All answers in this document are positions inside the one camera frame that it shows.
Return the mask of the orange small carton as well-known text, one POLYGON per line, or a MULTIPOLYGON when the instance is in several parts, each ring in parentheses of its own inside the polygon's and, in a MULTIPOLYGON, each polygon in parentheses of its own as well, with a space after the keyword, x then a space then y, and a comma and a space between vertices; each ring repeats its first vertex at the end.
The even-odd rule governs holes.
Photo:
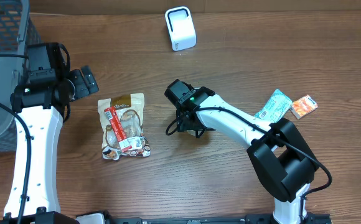
POLYGON ((290 110, 296 119, 301 119, 305 115, 313 112, 318 108, 318 104, 309 96, 303 96, 293 102, 290 110))

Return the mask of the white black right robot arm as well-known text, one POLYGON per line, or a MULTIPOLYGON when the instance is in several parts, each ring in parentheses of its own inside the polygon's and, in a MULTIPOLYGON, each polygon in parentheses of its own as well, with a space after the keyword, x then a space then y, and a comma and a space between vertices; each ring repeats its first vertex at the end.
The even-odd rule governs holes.
POLYGON ((306 223, 305 197, 319 166, 295 125, 282 118, 272 123, 228 104, 213 90, 175 80, 164 92, 176 107, 174 132, 200 138, 219 131, 243 146, 261 185, 274 197, 272 223, 306 223))

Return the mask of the red snack stick packet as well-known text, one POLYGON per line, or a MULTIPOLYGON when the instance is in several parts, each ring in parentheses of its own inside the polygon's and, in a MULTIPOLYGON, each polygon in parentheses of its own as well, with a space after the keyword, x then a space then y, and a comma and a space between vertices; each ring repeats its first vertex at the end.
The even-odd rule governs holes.
POLYGON ((104 110, 106 117, 108 118, 111 127, 115 133, 116 139, 118 141, 119 147, 122 152, 132 149, 132 144, 126 137, 125 131, 121 125, 121 122, 118 118, 116 110, 114 107, 109 107, 104 110))

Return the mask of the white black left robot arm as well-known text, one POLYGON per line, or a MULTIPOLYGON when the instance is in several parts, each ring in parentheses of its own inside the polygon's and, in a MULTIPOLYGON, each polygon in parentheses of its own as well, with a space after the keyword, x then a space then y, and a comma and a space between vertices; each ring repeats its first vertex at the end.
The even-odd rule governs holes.
POLYGON ((77 223, 60 212, 57 148, 71 102, 98 92, 90 68, 72 70, 60 43, 31 45, 26 79, 0 108, 16 120, 17 146, 12 189, 1 223, 77 223))

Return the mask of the teal snack packet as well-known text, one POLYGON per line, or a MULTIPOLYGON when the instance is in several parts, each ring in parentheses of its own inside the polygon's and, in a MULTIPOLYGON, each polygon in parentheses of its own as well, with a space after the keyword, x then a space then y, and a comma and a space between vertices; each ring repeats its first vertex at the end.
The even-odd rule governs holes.
POLYGON ((255 114, 255 117, 276 123, 287 113, 292 104, 293 102, 287 95, 276 89, 264 107, 255 114))

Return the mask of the green lid jar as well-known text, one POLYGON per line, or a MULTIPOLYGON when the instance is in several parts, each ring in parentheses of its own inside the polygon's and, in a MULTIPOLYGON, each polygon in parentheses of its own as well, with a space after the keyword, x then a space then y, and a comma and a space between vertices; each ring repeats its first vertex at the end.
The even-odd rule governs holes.
POLYGON ((198 132, 195 131, 195 130, 187 130, 187 132, 192 136, 197 136, 198 135, 198 132))

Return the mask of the beige nut snack pouch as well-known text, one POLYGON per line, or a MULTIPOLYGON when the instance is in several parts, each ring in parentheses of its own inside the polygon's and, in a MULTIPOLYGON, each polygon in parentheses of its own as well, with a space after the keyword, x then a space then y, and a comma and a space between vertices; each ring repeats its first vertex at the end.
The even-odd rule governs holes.
POLYGON ((149 157, 151 149, 144 135, 144 95, 132 93, 115 98, 98 100, 98 113, 103 130, 102 157, 117 161, 121 157, 149 157), (132 149, 122 152, 104 110, 114 107, 132 149))

